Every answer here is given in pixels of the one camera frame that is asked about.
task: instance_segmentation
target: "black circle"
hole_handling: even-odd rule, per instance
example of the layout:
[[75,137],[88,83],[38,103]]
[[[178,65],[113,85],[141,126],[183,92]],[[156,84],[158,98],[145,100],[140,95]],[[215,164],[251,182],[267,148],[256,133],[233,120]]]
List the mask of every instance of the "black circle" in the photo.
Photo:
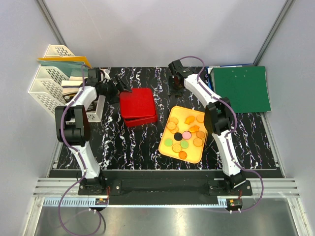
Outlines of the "black circle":
[[181,133],[176,133],[176,134],[174,134],[174,139],[176,140],[176,141],[180,141],[180,140],[182,140],[183,139],[183,136],[182,136],[182,134]]

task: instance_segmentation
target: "green sheet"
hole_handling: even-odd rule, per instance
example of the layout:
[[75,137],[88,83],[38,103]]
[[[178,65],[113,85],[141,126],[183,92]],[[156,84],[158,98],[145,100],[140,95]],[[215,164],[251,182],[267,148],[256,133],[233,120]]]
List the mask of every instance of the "green sheet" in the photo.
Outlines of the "green sheet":
[[271,111],[264,66],[213,68],[215,93],[228,97],[236,113]]

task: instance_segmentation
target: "white basket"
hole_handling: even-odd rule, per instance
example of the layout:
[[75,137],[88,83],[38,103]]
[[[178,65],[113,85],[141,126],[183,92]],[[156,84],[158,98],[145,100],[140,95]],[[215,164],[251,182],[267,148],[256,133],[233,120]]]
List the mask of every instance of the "white basket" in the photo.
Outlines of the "white basket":
[[[40,66],[31,87],[29,94],[53,117],[55,118],[56,106],[66,104],[62,97],[62,80],[69,78],[54,66]],[[99,96],[96,111],[87,112],[89,122],[101,122],[105,97]]]
[[49,45],[44,57],[74,57],[72,51],[70,51],[64,45]]

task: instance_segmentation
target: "white wall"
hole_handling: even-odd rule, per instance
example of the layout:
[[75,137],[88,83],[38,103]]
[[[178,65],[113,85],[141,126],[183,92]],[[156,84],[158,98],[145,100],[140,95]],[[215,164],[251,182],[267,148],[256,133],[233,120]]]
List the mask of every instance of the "white wall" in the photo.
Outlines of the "white wall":
[[295,178],[315,230],[315,2],[297,0],[260,65],[267,70],[267,114],[285,173]]
[[[68,47],[92,66],[251,63],[285,0],[45,0]],[[186,65],[200,65],[189,59]]]
[[34,0],[1,1],[0,21],[0,234],[17,236],[56,141],[54,120],[27,91],[36,58],[57,42]]

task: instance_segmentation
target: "pink circle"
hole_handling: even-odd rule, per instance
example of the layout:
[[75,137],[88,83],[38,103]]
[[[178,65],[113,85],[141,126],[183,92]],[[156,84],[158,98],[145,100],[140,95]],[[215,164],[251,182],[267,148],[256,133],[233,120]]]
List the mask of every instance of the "pink circle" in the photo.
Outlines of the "pink circle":
[[191,138],[191,133],[189,131],[185,131],[183,133],[183,139],[190,139]]

